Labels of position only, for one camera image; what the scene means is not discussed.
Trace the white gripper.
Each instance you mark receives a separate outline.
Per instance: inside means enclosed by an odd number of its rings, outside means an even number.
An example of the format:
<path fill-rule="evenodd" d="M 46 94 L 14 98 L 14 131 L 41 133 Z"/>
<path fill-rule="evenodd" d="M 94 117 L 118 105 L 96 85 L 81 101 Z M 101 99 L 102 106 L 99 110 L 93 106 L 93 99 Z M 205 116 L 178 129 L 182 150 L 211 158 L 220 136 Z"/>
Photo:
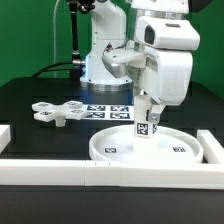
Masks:
<path fill-rule="evenodd" d="M 189 52 L 145 48 L 146 65 L 139 78 L 140 86 L 134 88 L 135 96 L 146 93 L 157 103 L 151 102 L 147 112 L 150 123 L 158 123 L 164 105 L 180 105 L 184 100 L 193 66 Z"/>

